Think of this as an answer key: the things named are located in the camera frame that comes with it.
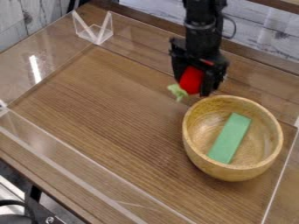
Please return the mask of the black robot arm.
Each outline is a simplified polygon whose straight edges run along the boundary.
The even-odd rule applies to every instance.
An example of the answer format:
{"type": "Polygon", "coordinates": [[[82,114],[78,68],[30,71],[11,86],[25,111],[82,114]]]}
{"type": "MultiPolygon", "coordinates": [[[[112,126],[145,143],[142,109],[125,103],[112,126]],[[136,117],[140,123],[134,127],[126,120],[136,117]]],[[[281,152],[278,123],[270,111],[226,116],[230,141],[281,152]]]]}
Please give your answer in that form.
{"type": "Polygon", "coordinates": [[[173,78],[188,95],[209,96],[224,80],[229,61],[220,53],[226,0],[181,0],[182,38],[169,38],[173,78]]]}

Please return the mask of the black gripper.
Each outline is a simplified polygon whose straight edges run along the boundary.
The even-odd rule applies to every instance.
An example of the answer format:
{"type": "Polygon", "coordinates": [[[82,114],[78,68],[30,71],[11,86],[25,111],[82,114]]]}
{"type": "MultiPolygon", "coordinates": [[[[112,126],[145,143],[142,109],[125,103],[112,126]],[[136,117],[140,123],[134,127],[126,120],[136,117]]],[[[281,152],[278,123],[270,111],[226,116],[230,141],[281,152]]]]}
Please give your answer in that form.
{"type": "Polygon", "coordinates": [[[200,96],[209,96],[218,89],[224,81],[229,61],[220,51],[205,53],[192,52],[186,49],[184,38],[169,38],[172,59],[172,73],[176,82],[180,82],[186,66],[194,66],[202,71],[200,96]]]}

